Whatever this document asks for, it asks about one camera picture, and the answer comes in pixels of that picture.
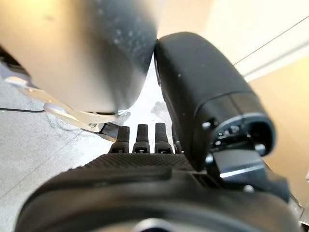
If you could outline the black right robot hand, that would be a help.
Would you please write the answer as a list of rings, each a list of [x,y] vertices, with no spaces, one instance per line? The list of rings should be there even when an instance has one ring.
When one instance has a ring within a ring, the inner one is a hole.
[[[25,201],[17,232],[298,232],[287,181],[263,156],[275,126],[248,83],[210,42],[162,37],[157,78],[172,119],[138,126],[129,152],[121,127],[107,154],[67,170]]]

